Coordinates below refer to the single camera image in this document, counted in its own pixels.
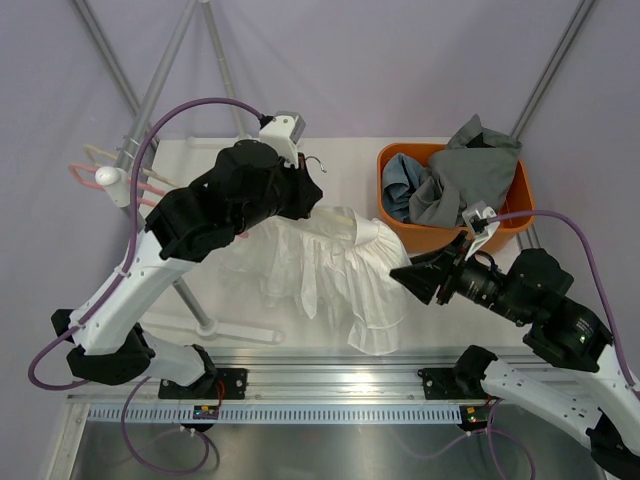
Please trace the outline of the grey pleated skirt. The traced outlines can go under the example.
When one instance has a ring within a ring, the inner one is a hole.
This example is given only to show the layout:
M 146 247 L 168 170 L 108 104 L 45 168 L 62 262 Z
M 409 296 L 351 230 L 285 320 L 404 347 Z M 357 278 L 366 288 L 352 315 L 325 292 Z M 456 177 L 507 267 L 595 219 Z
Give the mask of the grey pleated skirt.
M 472 116 L 444 149 L 430 156 L 409 199 L 409 221 L 455 228 L 463 224 L 463 211 L 478 202 L 500 210 L 521 149 L 519 140 L 483 126 L 479 116 Z

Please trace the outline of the cream hanger of white skirt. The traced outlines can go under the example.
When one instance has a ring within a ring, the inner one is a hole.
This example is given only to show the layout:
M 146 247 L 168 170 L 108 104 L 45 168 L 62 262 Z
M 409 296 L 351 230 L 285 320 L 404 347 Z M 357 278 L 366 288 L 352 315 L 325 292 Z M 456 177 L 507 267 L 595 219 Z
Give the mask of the cream hanger of white skirt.
M 301 161 L 305 162 L 305 164 L 308 164 L 310 161 L 315 161 L 317 163 L 320 171 L 323 174 L 327 174 L 328 173 L 328 171 L 324 167 L 322 161 L 317 156 L 314 156 L 314 155 L 306 156 L 304 153 L 300 153 L 299 157 L 301 158 Z M 311 215 L 315 216 L 315 217 L 318 217 L 318 218 L 323 217 L 325 219 L 331 219 L 332 221 L 335 221 L 335 222 L 338 222 L 338 223 L 342 223 L 342 224 L 348 225 L 348 226 L 355 226 L 356 225 L 356 222 L 355 222 L 355 220 L 353 218 L 347 217 L 347 216 L 335 213 L 334 211 L 329 211 L 327 209 L 323 209 L 323 208 L 320 208 L 320 207 L 315 207 L 312 210 Z

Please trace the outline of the pink hanger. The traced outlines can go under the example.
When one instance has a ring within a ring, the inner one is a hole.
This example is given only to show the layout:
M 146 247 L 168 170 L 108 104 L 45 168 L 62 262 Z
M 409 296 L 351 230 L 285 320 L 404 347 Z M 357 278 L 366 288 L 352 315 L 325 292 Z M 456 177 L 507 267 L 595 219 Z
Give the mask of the pink hanger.
M 111 166 L 89 166 L 71 163 L 68 170 L 72 177 L 82 186 L 105 191 L 118 207 L 130 203 L 131 178 L 119 168 Z

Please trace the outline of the white pleated skirt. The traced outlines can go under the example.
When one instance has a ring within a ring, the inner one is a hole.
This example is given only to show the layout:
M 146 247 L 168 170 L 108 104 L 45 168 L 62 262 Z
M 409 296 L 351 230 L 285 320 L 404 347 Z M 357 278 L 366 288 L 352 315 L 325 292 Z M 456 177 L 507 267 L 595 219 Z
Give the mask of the white pleated skirt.
M 390 277 L 410 262 L 402 241 L 379 219 L 349 207 L 320 208 L 356 225 L 274 216 L 226 248 L 224 268 L 238 279 L 257 280 L 269 306 L 291 300 L 303 317 L 323 317 L 332 330 L 350 323 L 346 342 L 364 354 L 396 352 L 409 314 L 406 290 Z

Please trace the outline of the blue denim skirt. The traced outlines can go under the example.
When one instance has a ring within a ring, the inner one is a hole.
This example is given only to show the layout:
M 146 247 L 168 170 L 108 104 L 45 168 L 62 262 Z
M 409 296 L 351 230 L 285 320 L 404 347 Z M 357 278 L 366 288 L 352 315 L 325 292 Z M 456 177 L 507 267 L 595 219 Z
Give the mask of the blue denim skirt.
M 410 199 L 422 184 L 425 167 L 414 158 L 398 153 L 382 170 L 382 204 L 386 213 L 401 223 L 410 223 Z

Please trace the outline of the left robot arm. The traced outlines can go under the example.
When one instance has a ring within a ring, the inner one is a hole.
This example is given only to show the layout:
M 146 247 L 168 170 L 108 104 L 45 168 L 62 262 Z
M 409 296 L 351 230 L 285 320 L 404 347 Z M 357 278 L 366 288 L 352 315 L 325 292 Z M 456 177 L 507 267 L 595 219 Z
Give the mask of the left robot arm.
M 144 228 L 134 230 L 135 245 L 123 264 L 85 306 L 53 314 L 56 331 L 74 344 L 66 356 L 72 375 L 103 385 L 149 376 L 195 398 L 208 396 L 217 371 L 205 349 L 157 338 L 140 318 L 211 252 L 272 216 L 307 219 L 322 197 L 305 164 L 286 166 L 262 142 L 222 149 L 210 170 L 169 191 L 151 210 Z

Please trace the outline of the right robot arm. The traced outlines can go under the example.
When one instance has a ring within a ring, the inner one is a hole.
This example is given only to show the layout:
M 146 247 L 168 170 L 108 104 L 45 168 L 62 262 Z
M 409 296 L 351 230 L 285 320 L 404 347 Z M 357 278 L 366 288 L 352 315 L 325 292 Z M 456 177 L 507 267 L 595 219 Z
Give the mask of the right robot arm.
M 491 255 L 472 252 L 460 234 L 390 276 L 424 304 L 445 305 L 460 295 L 527 327 L 524 344 L 573 375 L 588 400 L 554 390 L 478 345 L 469 346 L 452 367 L 456 389 L 467 398 L 515 403 L 586 447 L 611 476 L 638 478 L 639 400 L 623 383 L 613 334 L 592 310 L 568 297 L 573 278 L 545 250 L 522 251 L 502 272 Z

